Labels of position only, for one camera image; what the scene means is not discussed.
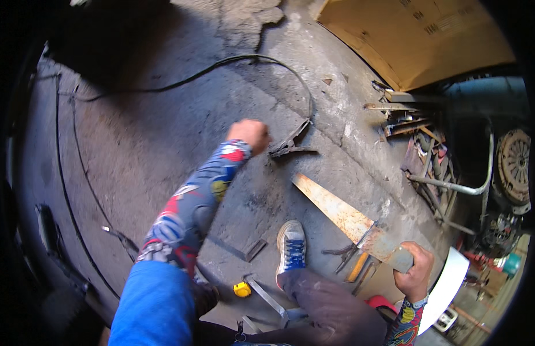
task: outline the concrete floor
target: concrete floor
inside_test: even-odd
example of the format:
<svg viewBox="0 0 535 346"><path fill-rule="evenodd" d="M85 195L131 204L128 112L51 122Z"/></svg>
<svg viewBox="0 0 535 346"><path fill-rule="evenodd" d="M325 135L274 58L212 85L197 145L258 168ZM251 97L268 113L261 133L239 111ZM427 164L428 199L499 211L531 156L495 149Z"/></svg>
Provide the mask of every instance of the concrete floor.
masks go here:
<svg viewBox="0 0 535 346"><path fill-rule="evenodd" d="M238 250L258 238L268 245L246 263L216 245L217 241L205 241L200 268L220 285L223 302L203 319L236 328L236 319L250 315L262 321L263 329L273 328L270 324L277 316L259 297L243 300L231 292L232 285L251 272L281 304L292 306L275 283L275 239L288 219L296 218L304 225L308 266L331 280L342 280L332 273L340 258L319 251L339 249L349 240L291 184L293 172L305 174L371 219L379 219L397 243L415 240L435 253L435 280L455 233L437 225L427 204L399 170L407 141L379 140L383 115L362 110L365 102L379 99L370 85L379 78L315 22L323 1L172 3L154 18L145 38L126 57L118 87L159 87L222 57L258 52L295 68L316 105L314 125L302 143L318 149L319 155L274 162L264 153L242 169L227 191L210 234ZM57 72L62 73L60 91L72 91L77 84L83 95L100 91L63 65L48 59L39 63L38 75ZM322 81L327 78L333 79L331 85ZM49 204L71 262L96 287L104 316L111 319L118 301L86 259L63 200L55 159L55 100L55 79L37 80L27 126L16 139L13 185L24 216L23 238L35 244L29 255L39 261L45 276L61 281L61 272L43 255L33 211L36 203ZM209 157L232 122L244 117L260 119L278 142L306 114L304 90L288 70L247 62L218 68L166 93L77 102L75 108L66 96L60 96L60 148L68 195L85 243L116 292L121 294L132 262L119 241L101 230L106 223L85 182L72 116L88 177L108 218L115 229L140 244L167 199Z"/></svg>

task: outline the sneaker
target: sneaker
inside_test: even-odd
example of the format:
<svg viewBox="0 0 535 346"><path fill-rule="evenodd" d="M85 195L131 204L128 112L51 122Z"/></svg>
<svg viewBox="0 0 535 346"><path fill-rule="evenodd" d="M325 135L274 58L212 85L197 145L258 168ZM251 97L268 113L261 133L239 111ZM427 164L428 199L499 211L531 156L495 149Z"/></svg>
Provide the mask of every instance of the sneaker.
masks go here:
<svg viewBox="0 0 535 346"><path fill-rule="evenodd" d="M281 261L275 274L286 272L287 270L306 267L306 236L304 229L298 220L290 220L281 226L277 235L277 248L281 254Z"/></svg>

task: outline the colorful sleeve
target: colorful sleeve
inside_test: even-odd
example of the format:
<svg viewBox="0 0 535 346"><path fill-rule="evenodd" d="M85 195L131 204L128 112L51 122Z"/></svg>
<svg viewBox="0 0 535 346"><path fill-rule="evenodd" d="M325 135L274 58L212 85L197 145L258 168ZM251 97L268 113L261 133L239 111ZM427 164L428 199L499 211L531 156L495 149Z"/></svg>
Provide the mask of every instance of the colorful sleeve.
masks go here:
<svg viewBox="0 0 535 346"><path fill-rule="evenodd" d="M422 320L426 301L410 303L404 299L402 309L390 325L384 346L413 346L418 335L419 322Z"/></svg>
<svg viewBox="0 0 535 346"><path fill-rule="evenodd" d="M198 251L219 202L250 155L246 142L223 142L169 199L131 269L110 345L192 345L191 279Z"/></svg>

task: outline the cardboard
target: cardboard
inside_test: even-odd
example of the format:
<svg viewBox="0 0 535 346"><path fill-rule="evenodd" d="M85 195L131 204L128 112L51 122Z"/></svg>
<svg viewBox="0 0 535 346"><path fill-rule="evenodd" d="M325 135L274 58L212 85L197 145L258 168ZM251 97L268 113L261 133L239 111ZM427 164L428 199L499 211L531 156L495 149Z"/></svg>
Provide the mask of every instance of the cardboard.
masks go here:
<svg viewBox="0 0 535 346"><path fill-rule="evenodd" d="M326 0L317 21L396 91L515 61L477 0Z"/></svg>

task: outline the fist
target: fist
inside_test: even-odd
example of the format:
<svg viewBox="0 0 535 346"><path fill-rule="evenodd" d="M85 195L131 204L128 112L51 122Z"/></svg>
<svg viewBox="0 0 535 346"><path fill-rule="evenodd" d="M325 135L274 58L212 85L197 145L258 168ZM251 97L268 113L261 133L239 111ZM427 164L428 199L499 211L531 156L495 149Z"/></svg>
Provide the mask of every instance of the fist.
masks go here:
<svg viewBox="0 0 535 346"><path fill-rule="evenodd" d="M243 119L231 125L225 140L247 142L252 147L252 156L256 156L268 147L271 137L268 126L262 121Z"/></svg>
<svg viewBox="0 0 535 346"><path fill-rule="evenodd" d="M401 245L414 256L414 265L406 273L394 270L394 283L410 303L415 303L427 295L435 256L415 241L404 241Z"/></svg>

